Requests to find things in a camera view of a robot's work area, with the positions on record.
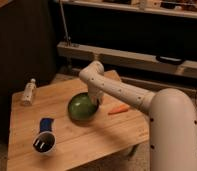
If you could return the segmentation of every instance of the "white cup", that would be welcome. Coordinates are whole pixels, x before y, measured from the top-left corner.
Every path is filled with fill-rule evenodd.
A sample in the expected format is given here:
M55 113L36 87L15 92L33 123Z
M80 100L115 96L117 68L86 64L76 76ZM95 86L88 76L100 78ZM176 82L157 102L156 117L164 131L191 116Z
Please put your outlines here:
M56 144L55 136L51 131L43 131L39 133L34 142L34 149L43 155L52 155Z

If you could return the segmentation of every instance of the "shelf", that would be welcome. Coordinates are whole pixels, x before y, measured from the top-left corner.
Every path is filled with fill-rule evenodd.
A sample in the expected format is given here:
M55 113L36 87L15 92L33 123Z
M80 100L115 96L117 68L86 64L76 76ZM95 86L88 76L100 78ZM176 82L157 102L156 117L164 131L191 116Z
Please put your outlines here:
M79 5L79 6L88 6L95 8L104 8L112 10L122 10L122 11L133 11L133 12L142 12L150 14L159 14L167 16L176 16L176 17L186 17L186 18L195 18L197 19L197 12L193 11L183 11L183 10L171 10L166 8L152 8L145 5L144 8L139 7L138 5L128 5L128 4L118 4L118 3L107 3L107 2L98 2L92 0L61 0L63 4L70 5Z
M105 64L197 79L197 62L194 61L186 60L180 65L171 65L157 61L154 55L81 44L68 46L65 42L60 42L57 49L59 55L64 57L85 61L93 61L97 57L97 60Z

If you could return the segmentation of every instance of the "cup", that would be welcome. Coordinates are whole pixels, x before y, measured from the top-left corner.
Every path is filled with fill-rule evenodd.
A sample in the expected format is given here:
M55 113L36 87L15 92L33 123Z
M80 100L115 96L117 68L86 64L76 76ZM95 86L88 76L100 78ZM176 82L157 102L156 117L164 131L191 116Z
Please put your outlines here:
M53 153L56 140L51 129L52 122L52 118L42 118L40 121L40 131L34 139L33 147L41 154L50 155Z

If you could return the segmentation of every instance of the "floor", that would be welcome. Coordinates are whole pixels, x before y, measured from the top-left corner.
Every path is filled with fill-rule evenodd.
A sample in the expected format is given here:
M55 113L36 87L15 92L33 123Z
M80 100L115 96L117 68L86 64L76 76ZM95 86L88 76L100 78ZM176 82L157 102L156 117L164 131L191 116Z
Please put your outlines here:
M73 79L73 76L56 74L52 83ZM130 157L131 148L90 162L71 171L149 171L149 143L140 144L135 155ZM6 170L7 145L0 141L0 171Z

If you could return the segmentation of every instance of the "wall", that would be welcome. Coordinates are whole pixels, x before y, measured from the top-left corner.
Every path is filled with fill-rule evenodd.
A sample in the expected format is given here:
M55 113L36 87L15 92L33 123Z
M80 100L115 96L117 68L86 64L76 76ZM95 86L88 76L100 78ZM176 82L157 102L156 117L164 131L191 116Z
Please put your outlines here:
M48 84L56 65L49 1L14 0L0 8L0 138L7 141L11 95L30 78Z

